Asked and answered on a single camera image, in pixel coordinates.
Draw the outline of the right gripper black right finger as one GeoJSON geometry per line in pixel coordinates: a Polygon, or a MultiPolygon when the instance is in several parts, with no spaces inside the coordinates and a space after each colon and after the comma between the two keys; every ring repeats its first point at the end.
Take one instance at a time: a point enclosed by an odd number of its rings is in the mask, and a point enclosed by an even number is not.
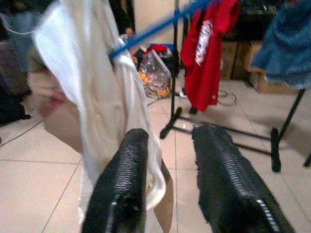
{"type": "Polygon", "coordinates": [[[221,127],[192,132],[199,206],[214,233],[293,233],[279,203],[221,127]]]}

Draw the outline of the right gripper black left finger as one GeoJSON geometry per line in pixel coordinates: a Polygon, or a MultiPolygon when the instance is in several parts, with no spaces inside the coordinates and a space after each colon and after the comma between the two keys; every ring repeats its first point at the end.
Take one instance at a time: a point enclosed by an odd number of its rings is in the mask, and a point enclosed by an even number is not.
{"type": "Polygon", "coordinates": [[[97,180],[82,232],[144,232],[147,156],[147,132],[144,129],[129,130],[97,180]]]}

